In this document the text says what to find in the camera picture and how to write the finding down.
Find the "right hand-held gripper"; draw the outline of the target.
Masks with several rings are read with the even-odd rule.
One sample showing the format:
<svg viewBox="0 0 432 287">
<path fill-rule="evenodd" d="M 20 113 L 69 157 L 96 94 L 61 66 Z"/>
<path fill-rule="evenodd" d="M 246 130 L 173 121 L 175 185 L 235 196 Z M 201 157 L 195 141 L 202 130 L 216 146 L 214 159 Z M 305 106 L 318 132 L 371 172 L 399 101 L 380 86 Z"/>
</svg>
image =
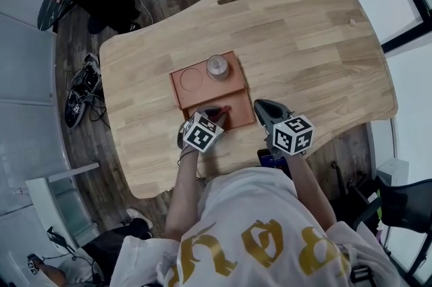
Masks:
<svg viewBox="0 0 432 287">
<path fill-rule="evenodd" d="M 281 117 L 274 117 L 268 112 L 282 112 Z M 254 112 L 259 122 L 266 129 L 265 139 L 271 154 L 279 158 L 286 155 L 303 154 L 313 143 L 315 127 L 305 115 L 293 116 L 282 103 L 268 99 L 254 101 Z"/>
</svg>

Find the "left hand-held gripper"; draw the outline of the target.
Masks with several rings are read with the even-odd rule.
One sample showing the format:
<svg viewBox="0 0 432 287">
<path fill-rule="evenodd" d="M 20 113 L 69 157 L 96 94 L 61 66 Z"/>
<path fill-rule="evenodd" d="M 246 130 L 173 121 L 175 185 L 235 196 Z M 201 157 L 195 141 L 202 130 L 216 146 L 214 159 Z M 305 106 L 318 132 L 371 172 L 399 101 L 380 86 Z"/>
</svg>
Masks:
<svg viewBox="0 0 432 287">
<path fill-rule="evenodd" d="M 214 123 L 209 118 L 215 116 L 217 116 L 217 121 Z M 192 147 L 205 153 L 224 133 L 228 118 L 229 113 L 219 113 L 219 107 L 212 105 L 199 107 L 198 112 L 180 126 L 178 147 L 180 149 Z"/>
</svg>

